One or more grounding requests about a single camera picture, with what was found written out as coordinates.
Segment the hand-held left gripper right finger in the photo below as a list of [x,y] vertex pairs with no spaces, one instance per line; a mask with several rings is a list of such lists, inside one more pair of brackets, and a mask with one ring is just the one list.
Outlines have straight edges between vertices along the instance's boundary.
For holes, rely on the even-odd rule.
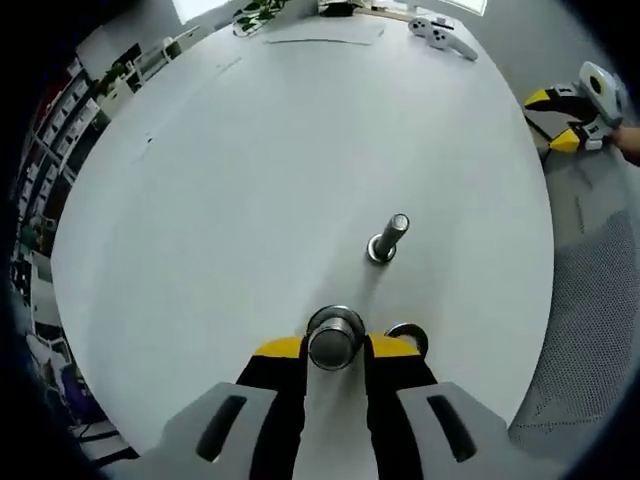
[[367,426],[382,479],[557,479],[559,464],[527,455],[506,422],[454,383],[439,383],[418,349],[369,335]]

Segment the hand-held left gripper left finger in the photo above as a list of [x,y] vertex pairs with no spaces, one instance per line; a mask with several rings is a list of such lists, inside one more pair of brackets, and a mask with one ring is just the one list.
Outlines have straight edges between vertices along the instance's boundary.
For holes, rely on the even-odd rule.
[[291,479],[305,423],[306,340],[261,345],[238,379],[220,382],[164,426],[127,465],[129,479]]

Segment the person's right hand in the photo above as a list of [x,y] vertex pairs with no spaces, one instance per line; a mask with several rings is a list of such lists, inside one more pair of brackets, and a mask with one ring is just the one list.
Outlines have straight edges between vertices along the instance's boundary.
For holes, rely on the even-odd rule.
[[639,127],[620,127],[612,133],[611,140],[627,162],[640,166]]

